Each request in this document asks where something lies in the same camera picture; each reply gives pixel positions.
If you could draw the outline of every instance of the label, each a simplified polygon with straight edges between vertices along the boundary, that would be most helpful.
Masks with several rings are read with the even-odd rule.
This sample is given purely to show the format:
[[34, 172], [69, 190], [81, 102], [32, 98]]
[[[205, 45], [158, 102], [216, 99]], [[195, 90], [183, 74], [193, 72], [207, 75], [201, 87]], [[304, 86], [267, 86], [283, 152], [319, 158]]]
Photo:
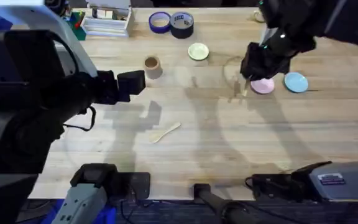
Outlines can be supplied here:
[[317, 178], [320, 180], [323, 185], [344, 185], [345, 180], [343, 176], [339, 173], [337, 174], [320, 174], [317, 175]]
[[178, 21], [180, 19], [183, 19], [183, 15], [175, 16], [175, 21]]

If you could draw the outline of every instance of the wooden tabletop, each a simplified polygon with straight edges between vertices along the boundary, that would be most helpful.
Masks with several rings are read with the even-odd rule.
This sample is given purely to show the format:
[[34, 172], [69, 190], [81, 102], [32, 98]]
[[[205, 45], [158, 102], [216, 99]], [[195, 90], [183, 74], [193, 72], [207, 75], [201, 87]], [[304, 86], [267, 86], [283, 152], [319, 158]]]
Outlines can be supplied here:
[[[75, 171], [91, 162], [150, 172], [150, 198], [190, 199], [194, 183], [210, 183], [221, 197], [252, 200], [244, 187], [252, 174], [358, 161], [358, 47], [318, 39], [316, 50], [291, 65], [307, 77], [309, 91], [290, 93], [279, 74], [273, 93], [243, 97], [240, 62], [263, 26], [249, 20], [254, 10], [135, 9], [132, 37], [87, 36], [82, 44], [98, 70], [142, 69], [144, 58], [156, 55], [164, 73], [147, 80], [130, 103], [94, 105], [98, 114], [90, 132], [66, 129], [30, 197], [64, 198]], [[155, 11], [189, 12], [194, 34], [184, 40], [154, 34], [148, 18]], [[194, 42], [209, 47], [207, 60], [189, 58]], [[177, 122], [178, 129], [150, 142], [154, 132]], [[87, 126], [90, 116], [68, 123]]]

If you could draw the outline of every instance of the black cable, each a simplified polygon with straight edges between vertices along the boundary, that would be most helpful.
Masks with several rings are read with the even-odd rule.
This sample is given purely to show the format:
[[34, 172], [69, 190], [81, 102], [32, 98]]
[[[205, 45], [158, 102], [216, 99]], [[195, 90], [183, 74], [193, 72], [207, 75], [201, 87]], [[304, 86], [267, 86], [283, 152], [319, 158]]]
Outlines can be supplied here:
[[91, 126], [89, 128], [84, 128], [84, 127], [70, 125], [70, 124], [63, 124], [63, 126], [68, 127], [68, 128], [78, 128], [83, 131], [90, 131], [93, 128], [94, 122], [96, 120], [96, 109], [93, 106], [89, 106], [89, 109], [91, 109], [91, 111], [92, 111]]
[[247, 186], [250, 190], [252, 190], [252, 186], [251, 186], [250, 184], [248, 184], [248, 181], [249, 181], [249, 180], [252, 180], [252, 177], [247, 177], [245, 183], [246, 183], [246, 186]]
[[276, 217], [276, 218], [281, 218], [282, 220], [286, 220], [286, 221], [289, 221], [289, 222], [293, 222], [293, 223], [297, 223], [297, 224], [308, 224], [307, 222], [302, 222], [302, 221], [299, 221], [299, 220], [295, 220], [295, 219], [292, 219], [292, 218], [289, 218], [289, 217], [286, 217], [284, 215], [279, 215], [277, 213], [274, 213], [274, 212], [271, 212], [269, 210], [266, 210], [266, 209], [263, 209], [263, 208], [260, 208], [259, 206], [257, 205], [253, 205], [249, 202], [240, 202], [242, 204], [244, 204], [244, 206], [250, 206], [252, 207], [253, 209], [257, 210], [257, 211], [260, 211], [260, 212], [263, 212], [263, 213], [266, 213], [270, 216], [273, 216], [273, 217]]
[[176, 201], [172, 201], [172, 200], [155, 200], [154, 202], [169, 203], [172, 205], [205, 205], [205, 204], [195, 203], [194, 200], [191, 200], [189, 202], [176, 202]]
[[[137, 207], [134, 207], [132, 209], [132, 211], [130, 212], [130, 215], [132, 215], [134, 209], [137, 208]], [[125, 223], [129, 223], [129, 224], [134, 224], [129, 218], [127, 218], [125, 215], [124, 215], [124, 201], [121, 201], [121, 205], [120, 205], [120, 209], [121, 209], [121, 216], [122, 218], [125, 220]]]

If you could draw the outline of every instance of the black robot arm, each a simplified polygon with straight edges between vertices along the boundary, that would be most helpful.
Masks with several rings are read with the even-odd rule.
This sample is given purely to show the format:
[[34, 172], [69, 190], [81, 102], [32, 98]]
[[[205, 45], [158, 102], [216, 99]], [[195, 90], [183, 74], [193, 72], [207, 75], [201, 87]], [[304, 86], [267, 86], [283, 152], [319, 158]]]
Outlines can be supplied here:
[[358, 45], [358, 0], [261, 0], [259, 8], [275, 30], [248, 46], [241, 73], [251, 81], [287, 73], [293, 57], [316, 48], [314, 37]]
[[145, 88], [144, 71], [65, 75], [56, 38], [47, 30], [0, 32], [0, 223], [15, 222], [66, 121]]

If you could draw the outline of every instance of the pink plate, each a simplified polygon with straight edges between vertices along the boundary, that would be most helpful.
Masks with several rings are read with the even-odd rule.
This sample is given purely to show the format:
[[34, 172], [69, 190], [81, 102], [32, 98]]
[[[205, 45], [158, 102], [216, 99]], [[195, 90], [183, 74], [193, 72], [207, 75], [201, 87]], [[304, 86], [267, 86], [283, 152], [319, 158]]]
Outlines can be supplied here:
[[252, 89], [260, 94], [271, 93], [274, 90], [274, 81], [272, 79], [261, 79], [251, 82]]

